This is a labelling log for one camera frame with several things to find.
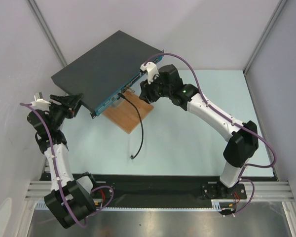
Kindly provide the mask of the dark grey network switch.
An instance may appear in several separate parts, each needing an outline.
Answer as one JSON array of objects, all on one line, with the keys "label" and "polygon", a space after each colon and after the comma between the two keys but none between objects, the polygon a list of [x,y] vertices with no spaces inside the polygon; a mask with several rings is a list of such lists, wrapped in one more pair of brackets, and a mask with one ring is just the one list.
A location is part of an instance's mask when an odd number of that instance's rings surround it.
[{"label": "dark grey network switch", "polygon": [[83,94],[81,104],[99,116],[144,74],[140,66],[162,60],[162,51],[117,31],[68,64],[51,79],[68,95]]}]

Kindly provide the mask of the silver transceiver module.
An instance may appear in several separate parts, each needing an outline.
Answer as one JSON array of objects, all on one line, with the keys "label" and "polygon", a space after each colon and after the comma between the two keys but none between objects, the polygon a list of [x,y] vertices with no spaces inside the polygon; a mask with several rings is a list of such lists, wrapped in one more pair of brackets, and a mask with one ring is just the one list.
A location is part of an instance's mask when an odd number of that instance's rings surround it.
[{"label": "silver transceiver module", "polygon": [[130,93],[135,93],[135,90],[132,89],[131,87],[127,87],[127,88],[125,89],[125,91],[129,91]]}]

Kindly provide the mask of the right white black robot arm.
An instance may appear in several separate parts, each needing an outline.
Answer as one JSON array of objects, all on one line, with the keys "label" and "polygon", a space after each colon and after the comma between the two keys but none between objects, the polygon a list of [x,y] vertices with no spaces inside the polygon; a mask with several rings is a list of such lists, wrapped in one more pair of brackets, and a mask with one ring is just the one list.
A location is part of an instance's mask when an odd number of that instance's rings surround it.
[{"label": "right white black robot arm", "polygon": [[227,142],[223,152],[226,163],[217,192],[222,198],[231,197],[245,164],[259,147],[255,136],[257,125],[252,121],[242,122],[233,118],[201,95],[196,86],[183,83],[174,65],[158,68],[153,62],[148,62],[140,66],[140,71],[147,75],[147,79],[140,84],[141,100],[151,104],[159,98],[168,98],[175,106],[201,118]]}]

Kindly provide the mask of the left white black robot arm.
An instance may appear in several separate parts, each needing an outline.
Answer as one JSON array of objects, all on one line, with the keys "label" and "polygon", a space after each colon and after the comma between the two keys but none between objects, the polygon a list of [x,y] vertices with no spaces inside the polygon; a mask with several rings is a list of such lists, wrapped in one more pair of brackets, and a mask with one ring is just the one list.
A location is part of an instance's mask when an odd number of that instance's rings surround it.
[{"label": "left white black robot arm", "polygon": [[74,178],[69,164],[67,140],[61,131],[65,119],[77,115],[83,94],[56,96],[50,101],[43,99],[41,93],[25,106],[31,110],[27,121],[36,130],[35,140],[41,153],[47,158],[50,168],[51,192],[44,202],[57,221],[65,229],[96,211],[93,197],[99,186],[89,172]]}]

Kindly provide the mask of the wooden board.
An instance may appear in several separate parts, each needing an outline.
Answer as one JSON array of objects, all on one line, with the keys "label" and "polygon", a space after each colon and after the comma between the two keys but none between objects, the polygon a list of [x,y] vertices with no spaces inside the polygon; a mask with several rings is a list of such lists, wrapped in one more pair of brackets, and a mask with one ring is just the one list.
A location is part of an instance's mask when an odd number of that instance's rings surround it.
[{"label": "wooden board", "polygon": [[[134,93],[126,91],[123,95],[136,106],[142,120],[154,109],[153,105],[141,100]],[[102,114],[123,131],[130,134],[140,124],[136,109],[122,98],[116,100],[114,104],[114,106],[106,108]]]}]

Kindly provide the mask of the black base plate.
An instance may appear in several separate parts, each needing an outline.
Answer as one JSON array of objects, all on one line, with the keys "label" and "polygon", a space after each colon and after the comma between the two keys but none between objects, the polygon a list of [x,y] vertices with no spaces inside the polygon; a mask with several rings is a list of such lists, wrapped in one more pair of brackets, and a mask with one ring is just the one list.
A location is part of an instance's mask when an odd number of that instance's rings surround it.
[{"label": "black base plate", "polygon": [[82,186],[74,187],[77,179],[86,178],[91,188],[100,188],[108,207],[132,208],[197,208],[209,207],[213,199],[228,202],[251,200],[249,190],[237,183],[227,189],[217,176],[156,176],[75,174],[64,194],[70,205],[86,200]]}]

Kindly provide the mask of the aluminium rail frame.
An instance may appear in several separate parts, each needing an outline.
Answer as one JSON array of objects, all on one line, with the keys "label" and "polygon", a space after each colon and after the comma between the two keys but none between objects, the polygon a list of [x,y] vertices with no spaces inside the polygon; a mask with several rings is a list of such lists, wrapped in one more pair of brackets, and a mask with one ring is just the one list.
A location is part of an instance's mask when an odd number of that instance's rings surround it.
[{"label": "aluminium rail frame", "polygon": [[32,181],[20,237],[296,237],[296,202],[288,182],[245,184],[252,202],[235,217],[212,208],[190,210],[107,209],[87,226],[64,229],[43,203],[48,181]]}]

